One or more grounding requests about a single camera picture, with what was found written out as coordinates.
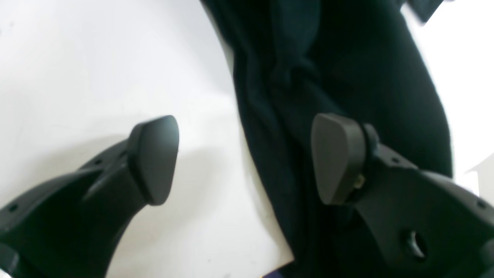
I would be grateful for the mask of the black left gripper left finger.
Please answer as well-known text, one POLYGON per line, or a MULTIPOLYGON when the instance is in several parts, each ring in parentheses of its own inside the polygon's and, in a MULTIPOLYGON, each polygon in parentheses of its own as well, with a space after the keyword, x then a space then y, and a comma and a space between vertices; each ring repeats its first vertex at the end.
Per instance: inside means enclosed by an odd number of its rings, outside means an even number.
POLYGON ((174 116, 142 122, 76 171, 10 201, 0 213, 1 272, 104 278, 133 217, 169 196, 178 147, 174 116))

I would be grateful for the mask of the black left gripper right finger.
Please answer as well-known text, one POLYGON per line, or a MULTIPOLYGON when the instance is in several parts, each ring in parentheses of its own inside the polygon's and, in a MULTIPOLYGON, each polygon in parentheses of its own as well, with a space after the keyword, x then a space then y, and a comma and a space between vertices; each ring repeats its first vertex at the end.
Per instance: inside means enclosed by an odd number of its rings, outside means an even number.
POLYGON ((335 238, 342 278, 492 278, 493 207, 381 144, 372 125, 315 116, 311 150, 323 204, 355 212, 335 238))

